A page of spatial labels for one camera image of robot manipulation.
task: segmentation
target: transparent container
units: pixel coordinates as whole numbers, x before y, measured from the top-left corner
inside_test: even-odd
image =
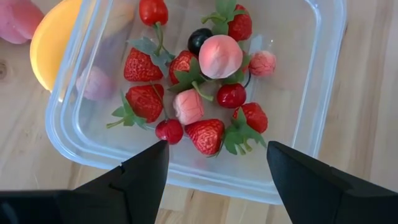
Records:
[[[164,27],[164,44],[178,54],[186,49],[189,35],[203,27],[200,18],[213,12],[215,4],[214,0],[166,3],[169,21]],[[248,48],[271,50],[277,57],[275,74],[256,79],[248,94],[248,101],[258,102],[268,115],[264,139],[317,157],[345,29],[345,0],[251,0],[241,4],[253,20],[254,40],[248,41]],[[155,37],[141,22],[137,5],[138,0],[83,1],[81,5],[46,112],[51,142],[61,154],[80,164],[112,169],[158,141],[151,128],[105,128],[106,123],[115,121],[112,111],[121,106],[119,89],[126,92],[132,85],[123,78],[124,61],[131,48],[126,41],[143,35]],[[93,66],[116,83],[116,91],[108,100],[87,100],[76,90],[80,76],[86,87],[90,73],[83,71]],[[172,97],[171,93],[165,95],[169,114]],[[214,111],[206,113],[207,118],[228,120],[232,113],[208,106]],[[218,157],[206,158],[184,137],[170,149],[168,183],[281,203],[261,146],[245,156],[222,149]]]

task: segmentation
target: pink object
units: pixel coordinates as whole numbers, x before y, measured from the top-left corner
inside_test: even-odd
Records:
[[[242,65],[243,53],[238,43],[227,35],[205,40],[199,52],[200,69],[209,78],[226,78]]]
[[[205,114],[201,96],[194,89],[179,93],[174,99],[173,107],[176,117],[183,125],[197,122]]]
[[[253,55],[249,63],[249,71],[252,75],[266,77],[274,73],[275,66],[275,55],[266,50],[262,50]]]
[[[76,88],[79,92],[83,88],[83,76],[87,72],[87,68],[83,71],[83,75],[77,78]],[[93,66],[88,76],[88,81],[84,89],[83,96],[89,100],[102,100],[109,98],[114,90],[114,84],[100,68]]]
[[[30,0],[0,0],[0,37],[23,44],[33,38],[43,18],[43,13]]]

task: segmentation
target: wooden table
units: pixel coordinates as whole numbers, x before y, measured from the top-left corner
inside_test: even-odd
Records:
[[[34,2],[48,11],[58,1]],[[397,40],[398,1],[348,0],[320,153],[322,161],[392,190],[398,190]],[[49,92],[33,76],[28,52],[28,45],[0,40],[0,189],[72,189],[104,171],[65,159],[47,139]],[[283,206],[174,186],[167,186],[162,208],[157,223],[290,223]]]

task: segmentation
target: cherry stem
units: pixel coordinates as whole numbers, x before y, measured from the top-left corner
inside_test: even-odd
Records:
[[[163,99],[162,99],[162,97],[160,96],[159,92],[157,91],[155,85],[154,85],[152,82],[150,82],[150,84],[152,85],[152,88],[155,90],[156,95],[159,97],[160,102],[162,103],[162,106],[163,106],[165,119],[168,120],[168,119],[169,119],[169,116],[167,115],[166,107],[165,107],[164,104],[163,104]]]
[[[251,72],[249,72],[249,79],[248,79],[248,82],[245,84],[245,86],[244,86],[243,88],[248,87],[248,85],[249,85],[249,83],[250,83],[250,80],[251,80]]]
[[[253,150],[253,148],[248,144],[248,140],[246,138],[243,139],[243,146],[248,152],[251,152]]]
[[[198,86],[198,83],[197,83],[196,81],[193,81],[193,82],[192,82],[192,86],[196,89],[196,91],[199,93],[199,95],[200,95],[201,97],[203,97],[204,99],[206,99],[206,100],[208,100],[208,101],[213,101],[213,100],[214,100],[214,97],[213,97],[213,96],[205,95],[205,94],[203,94],[203,93],[200,91],[199,86]]]
[[[209,19],[217,19],[217,20],[219,20],[219,21],[221,21],[221,22],[224,22],[224,21],[226,20],[226,18],[223,17],[223,16],[221,16],[221,15],[212,14],[212,15],[203,17],[203,18],[201,19],[201,23],[202,23],[202,24],[205,24]]]
[[[157,40],[159,41],[159,44],[155,50],[155,55],[159,56],[160,55],[160,50],[162,50],[163,47],[163,32],[162,32],[162,27],[160,22],[156,22],[154,25],[155,33],[157,36]]]
[[[113,123],[106,124],[106,128],[113,128],[113,127],[115,127],[116,125],[123,123],[123,122],[126,120],[126,118],[127,118],[127,116],[125,116],[124,118],[120,119],[120,120],[117,121],[117,122],[113,122]]]
[[[239,152],[241,153],[242,156],[246,155],[246,152],[244,151],[244,149],[242,148],[241,145],[238,145],[238,149],[239,149]]]

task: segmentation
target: blueberry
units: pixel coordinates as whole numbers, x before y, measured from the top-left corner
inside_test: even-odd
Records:
[[[213,34],[207,28],[201,28],[191,34],[188,39],[188,50],[195,55],[199,55],[200,47],[203,45],[207,38]]]

